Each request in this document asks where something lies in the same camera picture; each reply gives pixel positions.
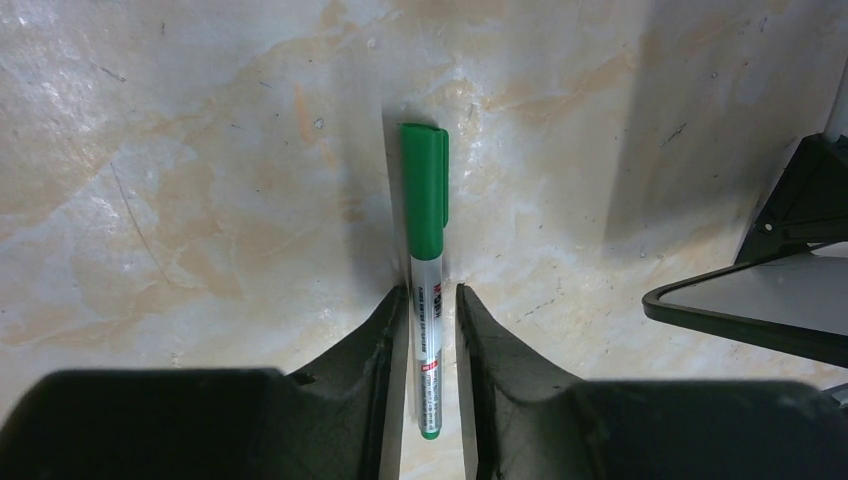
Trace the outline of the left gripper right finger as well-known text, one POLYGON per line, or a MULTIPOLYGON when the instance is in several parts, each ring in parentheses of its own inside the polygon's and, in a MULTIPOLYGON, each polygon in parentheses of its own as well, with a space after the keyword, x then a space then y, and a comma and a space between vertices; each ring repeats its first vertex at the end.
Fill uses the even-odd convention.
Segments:
POLYGON ((456 289, 469 479, 843 479, 847 418, 794 381, 588 381, 456 289))

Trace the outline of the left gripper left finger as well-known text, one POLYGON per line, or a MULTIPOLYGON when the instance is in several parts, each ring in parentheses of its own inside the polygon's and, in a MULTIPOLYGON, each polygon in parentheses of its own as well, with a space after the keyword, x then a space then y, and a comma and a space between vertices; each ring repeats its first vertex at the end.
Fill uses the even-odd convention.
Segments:
POLYGON ((394 479, 408 294, 300 369, 64 370, 1 430, 5 479, 394 479))

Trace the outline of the green white marker pen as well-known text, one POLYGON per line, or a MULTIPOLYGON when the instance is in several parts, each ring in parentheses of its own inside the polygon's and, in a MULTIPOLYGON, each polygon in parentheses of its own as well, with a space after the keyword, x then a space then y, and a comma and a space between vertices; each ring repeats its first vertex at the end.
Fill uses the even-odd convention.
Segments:
POLYGON ((408 251, 414 314, 416 411, 419 431, 426 440, 437 439, 443 424, 443 253, 432 260, 418 260, 408 251))

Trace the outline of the white whiteboard black frame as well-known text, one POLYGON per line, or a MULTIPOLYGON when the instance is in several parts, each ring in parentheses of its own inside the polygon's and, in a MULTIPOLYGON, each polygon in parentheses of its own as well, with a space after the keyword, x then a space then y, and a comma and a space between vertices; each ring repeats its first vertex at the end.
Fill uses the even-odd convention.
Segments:
POLYGON ((799 143, 732 266, 642 299, 662 323, 847 365, 847 139, 799 143))

